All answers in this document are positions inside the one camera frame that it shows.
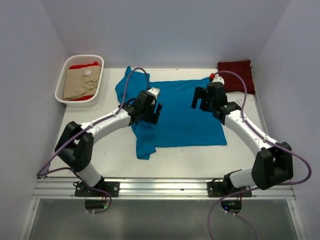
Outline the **blue t shirt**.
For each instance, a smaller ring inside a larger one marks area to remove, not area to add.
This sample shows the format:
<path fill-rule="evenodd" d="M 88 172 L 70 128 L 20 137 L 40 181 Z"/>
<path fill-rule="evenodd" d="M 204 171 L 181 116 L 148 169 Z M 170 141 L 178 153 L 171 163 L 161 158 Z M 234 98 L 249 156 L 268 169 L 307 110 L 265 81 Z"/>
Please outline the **blue t shirt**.
<path fill-rule="evenodd" d="M 222 124 L 210 113 L 191 108 L 195 88 L 206 87 L 208 78 L 150 83 L 146 78 L 144 73 L 127 67 L 115 87 L 119 102 L 137 97 L 147 86 L 160 89 L 157 101 L 163 107 L 158 123 L 142 121 L 131 127 L 138 159 L 148 160 L 157 148 L 227 145 Z"/>

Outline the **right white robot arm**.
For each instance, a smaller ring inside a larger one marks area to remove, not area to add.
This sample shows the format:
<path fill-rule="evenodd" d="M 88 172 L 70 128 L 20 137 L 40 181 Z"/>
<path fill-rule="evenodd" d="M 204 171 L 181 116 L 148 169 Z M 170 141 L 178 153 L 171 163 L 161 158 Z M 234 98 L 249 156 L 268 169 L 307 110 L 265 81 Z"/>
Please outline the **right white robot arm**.
<path fill-rule="evenodd" d="M 223 180 L 213 179 L 209 188 L 216 193 L 232 197 L 247 187 L 257 186 L 266 190 L 293 178 L 291 146 L 287 142 L 277 142 L 257 128 L 237 103 L 228 101 L 221 82 L 197 86 L 191 108 L 211 112 L 215 119 L 236 133 L 255 156 L 252 168 L 230 172 Z"/>

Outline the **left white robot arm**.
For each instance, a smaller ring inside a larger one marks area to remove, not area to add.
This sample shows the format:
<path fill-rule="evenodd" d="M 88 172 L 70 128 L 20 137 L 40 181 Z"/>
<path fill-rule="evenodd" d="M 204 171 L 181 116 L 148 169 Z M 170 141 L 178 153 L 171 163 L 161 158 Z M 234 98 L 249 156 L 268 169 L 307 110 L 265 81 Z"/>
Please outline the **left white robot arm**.
<path fill-rule="evenodd" d="M 73 184 L 76 197 L 118 197 L 119 182 L 105 181 L 91 163 L 94 144 L 133 124 L 157 124 L 163 107 L 157 102 L 160 92 L 160 89 L 155 87 L 143 90 L 136 98 L 105 116 L 81 124 L 71 121 L 65 126 L 54 154 L 79 178 L 79 181 Z"/>

